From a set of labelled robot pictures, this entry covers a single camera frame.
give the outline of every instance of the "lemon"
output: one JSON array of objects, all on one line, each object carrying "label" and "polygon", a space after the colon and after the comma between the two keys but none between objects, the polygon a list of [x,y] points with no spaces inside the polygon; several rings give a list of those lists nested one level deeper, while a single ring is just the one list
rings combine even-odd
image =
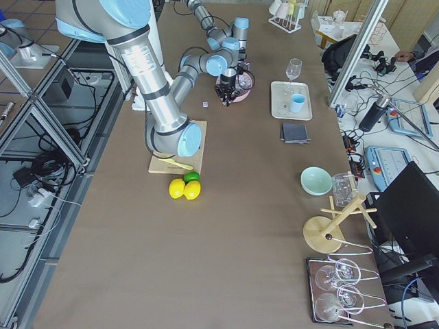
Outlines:
[{"label": "lemon", "polygon": [[172,199],[178,199],[185,191],[185,181],[181,178],[172,180],[169,184],[169,195]]},{"label": "lemon", "polygon": [[192,180],[185,186],[185,197],[188,200],[196,199],[201,192],[201,184],[197,180]]}]

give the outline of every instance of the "computer monitor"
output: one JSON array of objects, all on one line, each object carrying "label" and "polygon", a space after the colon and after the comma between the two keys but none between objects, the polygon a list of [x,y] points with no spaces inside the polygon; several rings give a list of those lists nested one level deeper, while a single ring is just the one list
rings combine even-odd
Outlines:
[{"label": "computer monitor", "polygon": [[409,162],[376,204],[381,220],[409,259],[392,274],[417,272],[439,302],[438,189],[414,162]]}]

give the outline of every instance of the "wine glass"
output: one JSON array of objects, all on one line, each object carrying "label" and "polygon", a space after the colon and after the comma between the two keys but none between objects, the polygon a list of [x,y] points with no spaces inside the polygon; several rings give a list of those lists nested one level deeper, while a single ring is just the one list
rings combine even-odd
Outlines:
[{"label": "wine glass", "polygon": [[300,72],[302,71],[302,61],[298,58],[292,58],[289,60],[287,69],[285,70],[285,73],[287,74],[287,77],[289,79],[289,84],[287,85],[287,88],[285,88],[285,94],[291,94],[293,93],[293,87],[292,87],[292,81],[296,79]]},{"label": "wine glass", "polygon": [[317,287],[324,291],[336,291],[343,284],[357,284],[361,273],[358,265],[347,258],[341,258],[334,265],[325,265],[316,273]]},{"label": "wine glass", "polygon": [[323,293],[314,304],[316,315],[326,322],[336,322],[339,319],[349,320],[344,315],[360,314],[365,308],[363,294],[354,286],[342,285],[337,293]]}]

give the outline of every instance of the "white cup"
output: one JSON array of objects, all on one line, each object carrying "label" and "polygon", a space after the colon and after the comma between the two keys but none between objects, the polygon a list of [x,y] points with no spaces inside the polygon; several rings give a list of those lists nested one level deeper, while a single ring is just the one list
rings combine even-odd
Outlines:
[{"label": "white cup", "polygon": [[305,104],[305,96],[302,94],[293,94],[291,95],[289,110],[292,113],[299,113],[300,110],[302,110],[303,104]]},{"label": "white cup", "polygon": [[345,16],[346,16],[346,13],[343,10],[336,10],[336,11],[334,11],[332,18],[336,23],[341,24],[344,22]]},{"label": "white cup", "polygon": [[274,0],[271,6],[268,8],[268,11],[271,15],[275,15],[279,7],[281,6],[282,1],[281,0]]},{"label": "white cup", "polygon": [[275,16],[280,19],[286,19],[289,12],[289,4],[287,2],[282,3],[276,11]]}]

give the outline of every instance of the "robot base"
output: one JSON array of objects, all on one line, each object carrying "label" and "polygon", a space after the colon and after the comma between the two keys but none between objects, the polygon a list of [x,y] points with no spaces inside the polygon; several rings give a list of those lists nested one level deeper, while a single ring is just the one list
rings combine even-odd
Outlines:
[{"label": "robot base", "polygon": [[[55,53],[59,50],[59,46],[43,46],[47,49],[47,53]],[[11,59],[12,65],[16,69],[43,69],[49,64],[49,61],[52,59],[51,56],[41,56],[35,62],[25,62],[20,54],[16,53],[14,57]]]},{"label": "robot base", "polygon": [[[303,226],[303,237],[309,247],[322,254],[330,254],[331,252],[336,252],[342,246],[341,242],[327,240],[321,235],[321,231],[331,222],[332,220],[323,216],[315,216],[307,220]],[[331,235],[344,241],[344,236],[338,226],[331,231]]]}]

